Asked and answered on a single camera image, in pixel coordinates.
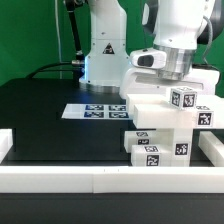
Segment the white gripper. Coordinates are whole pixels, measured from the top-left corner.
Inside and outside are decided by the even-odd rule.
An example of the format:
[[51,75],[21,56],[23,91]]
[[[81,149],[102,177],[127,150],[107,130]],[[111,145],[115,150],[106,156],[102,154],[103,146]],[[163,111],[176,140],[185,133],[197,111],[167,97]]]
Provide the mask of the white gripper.
[[128,94],[165,95],[171,87],[188,86],[200,94],[214,95],[220,72],[214,68],[196,66],[180,80],[164,79],[155,70],[131,66],[125,73],[120,85],[119,95],[126,99]]

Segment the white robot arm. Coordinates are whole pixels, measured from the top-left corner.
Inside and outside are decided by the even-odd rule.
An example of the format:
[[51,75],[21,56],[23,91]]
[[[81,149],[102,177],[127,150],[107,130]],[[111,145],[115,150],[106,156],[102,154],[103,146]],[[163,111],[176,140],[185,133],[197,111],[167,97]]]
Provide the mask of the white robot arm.
[[200,42],[211,44],[224,26],[222,0],[148,0],[142,26],[154,37],[151,48],[126,52],[127,15],[118,0],[88,0],[91,50],[85,57],[82,87],[96,91],[163,94],[171,86],[189,86],[213,94],[220,73],[195,68]]

